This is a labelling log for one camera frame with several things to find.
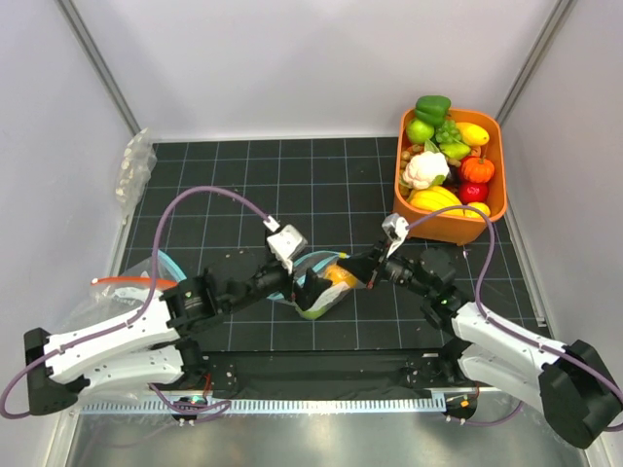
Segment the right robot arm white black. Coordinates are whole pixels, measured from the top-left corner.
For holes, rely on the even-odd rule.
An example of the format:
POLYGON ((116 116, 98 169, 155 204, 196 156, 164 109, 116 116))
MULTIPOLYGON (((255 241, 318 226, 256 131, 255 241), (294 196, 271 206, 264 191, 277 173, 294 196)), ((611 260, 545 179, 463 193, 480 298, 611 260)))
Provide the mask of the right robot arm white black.
POLYGON ((452 336, 438 362, 448 384, 493 386, 540 412, 579 449, 618 430, 622 391, 597 349, 582 340, 544 338, 486 308, 455 285, 444 251, 430 248, 408 259, 375 247, 338 264, 369 288, 386 280, 421 296, 426 320, 452 336))

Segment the green lime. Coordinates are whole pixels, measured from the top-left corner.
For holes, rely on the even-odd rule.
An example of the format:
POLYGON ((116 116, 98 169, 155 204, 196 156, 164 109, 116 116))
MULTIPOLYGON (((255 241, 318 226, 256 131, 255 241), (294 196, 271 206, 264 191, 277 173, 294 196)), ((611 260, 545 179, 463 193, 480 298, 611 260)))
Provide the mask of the green lime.
POLYGON ((300 316, 306 320, 316 320, 325 313, 325 309, 305 310, 300 312, 300 316))

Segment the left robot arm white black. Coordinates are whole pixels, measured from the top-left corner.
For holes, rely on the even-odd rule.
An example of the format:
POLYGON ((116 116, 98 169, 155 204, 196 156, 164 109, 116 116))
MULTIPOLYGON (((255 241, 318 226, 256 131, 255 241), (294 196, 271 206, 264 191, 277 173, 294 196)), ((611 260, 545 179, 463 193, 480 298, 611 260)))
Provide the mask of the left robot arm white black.
POLYGON ((165 287, 132 288, 135 308, 82 329, 24 335, 28 414, 61 412, 96 393, 149 385, 196 389, 210 381, 200 334, 228 315, 278 295, 317 316, 342 292, 329 268, 286 267, 277 259, 226 258, 165 287))

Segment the orange mango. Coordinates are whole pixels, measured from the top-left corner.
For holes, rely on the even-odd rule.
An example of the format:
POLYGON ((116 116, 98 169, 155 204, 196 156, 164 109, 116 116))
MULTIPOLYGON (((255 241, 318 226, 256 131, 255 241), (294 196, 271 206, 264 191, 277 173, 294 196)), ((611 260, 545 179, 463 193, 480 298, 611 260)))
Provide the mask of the orange mango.
POLYGON ((344 283, 348 287, 348 271, 337 264, 328 266, 324 271, 323 277, 330 280, 333 285, 344 283))

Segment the clear zip bag blue zipper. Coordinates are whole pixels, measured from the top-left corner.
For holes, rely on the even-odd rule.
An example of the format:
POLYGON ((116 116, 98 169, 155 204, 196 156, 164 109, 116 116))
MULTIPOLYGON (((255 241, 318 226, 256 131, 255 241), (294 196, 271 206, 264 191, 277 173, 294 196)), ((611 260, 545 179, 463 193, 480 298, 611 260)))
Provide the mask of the clear zip bag blue zipper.
POLYGON ((304 319, 315 320, 342 300, 351 290, 362 288, 362 283, 340 267, 339 260, 349 257, 346 252, 319 250, 303 255, 294 262, 295 291, 302 298, 273 293, 268 299, 293 306, 304 319))

